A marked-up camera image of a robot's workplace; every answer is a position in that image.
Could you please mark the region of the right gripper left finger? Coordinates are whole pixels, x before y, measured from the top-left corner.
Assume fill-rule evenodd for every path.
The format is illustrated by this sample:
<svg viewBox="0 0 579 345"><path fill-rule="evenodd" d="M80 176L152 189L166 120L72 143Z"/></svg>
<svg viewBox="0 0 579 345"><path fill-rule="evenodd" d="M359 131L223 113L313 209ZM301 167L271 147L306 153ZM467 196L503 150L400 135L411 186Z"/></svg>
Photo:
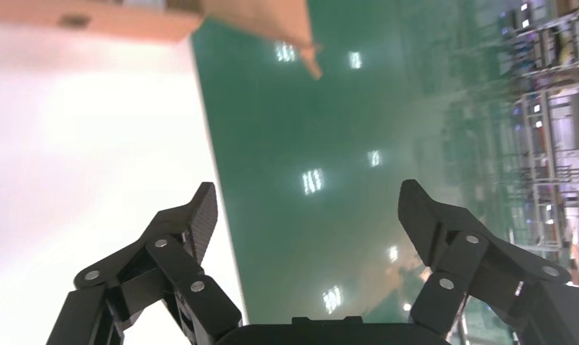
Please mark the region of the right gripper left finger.
<svg viewBox="0 0 579 345"><path fill-rule="evenodd" d="M121 344L159 302L192 344L217 344L239 328L239 309L201 266L217 219L211 182L189 203L158 211L136 241L75 276L48 343Z"/></svg>

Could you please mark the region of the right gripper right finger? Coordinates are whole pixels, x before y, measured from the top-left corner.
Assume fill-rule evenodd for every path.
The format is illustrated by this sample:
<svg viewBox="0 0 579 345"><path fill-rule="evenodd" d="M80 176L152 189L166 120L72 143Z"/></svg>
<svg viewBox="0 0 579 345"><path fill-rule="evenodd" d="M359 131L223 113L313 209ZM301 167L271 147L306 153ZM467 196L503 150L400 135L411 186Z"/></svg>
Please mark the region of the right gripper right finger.
<svg viewBox="0 0 579 345"><path fill-rule="evenodd" d="M521 344L579 344L579 288L566 269L500 239L466 208L435 201L415 180L401 184L398 219L431 270L412 323L446 339L476 298Z"/></svg>

